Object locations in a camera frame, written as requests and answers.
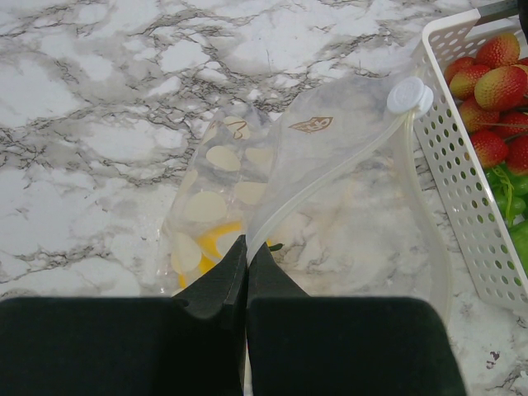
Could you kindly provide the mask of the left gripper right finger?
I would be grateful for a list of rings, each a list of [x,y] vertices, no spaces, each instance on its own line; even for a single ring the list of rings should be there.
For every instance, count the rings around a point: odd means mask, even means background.
[[[311,297],[261,247],[249,267],[255,395],[463,395],[440,316],[408,297]]]

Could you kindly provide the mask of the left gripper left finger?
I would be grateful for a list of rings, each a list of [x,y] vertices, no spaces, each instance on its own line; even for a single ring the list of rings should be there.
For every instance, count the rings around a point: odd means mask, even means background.
[[[173,297],[1,304],[4,395],[240,395],[246,243]]]

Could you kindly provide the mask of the yellow bell pepper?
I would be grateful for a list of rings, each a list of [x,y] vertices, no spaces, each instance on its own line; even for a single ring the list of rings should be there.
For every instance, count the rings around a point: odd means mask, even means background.
[[[214,268],[241,234],[240,221],[218,225],[197,237],[176,233],[171,265],[177,273],[178,287],[185,289]]]

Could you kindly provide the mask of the clear dotted zip bag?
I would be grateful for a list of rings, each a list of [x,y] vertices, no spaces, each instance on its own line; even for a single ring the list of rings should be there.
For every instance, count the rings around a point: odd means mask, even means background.
[[[158,274],[165,293],[182,292],[176,233],[242,223],[241,394],[252,386],[249,267],[262,247],[311,297],[420,299],[444,321],[450,267],[410,150],[413,122],[432,102],[419,78],[345,78],[299,95],[277,121],[247,105],[214,115],[163,221]]]

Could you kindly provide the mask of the white perforated plastic basket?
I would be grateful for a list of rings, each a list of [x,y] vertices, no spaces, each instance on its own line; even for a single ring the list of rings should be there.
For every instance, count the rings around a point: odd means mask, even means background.
[[[493,35],[520,33],[517,13],[515,1],[500,1],[432,21],[412,59],[434,93],[415,131],[478,296],[526,317],[526,273],[443,77],[448,63],[476,54]]]

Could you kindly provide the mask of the green grapes bunch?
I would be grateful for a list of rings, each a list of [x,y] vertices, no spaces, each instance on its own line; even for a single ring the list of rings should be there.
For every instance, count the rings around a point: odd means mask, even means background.
[[[516,176],[505,164],[485,171],[516,254],[527,272],[527,176]]]

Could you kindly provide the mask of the red lychee bunch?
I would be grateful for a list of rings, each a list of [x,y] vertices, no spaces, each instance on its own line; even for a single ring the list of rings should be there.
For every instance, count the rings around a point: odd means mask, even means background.
[[[526,176],[527,59],[516,35],[495,35],[446,66],[444,78],[482,168]]]

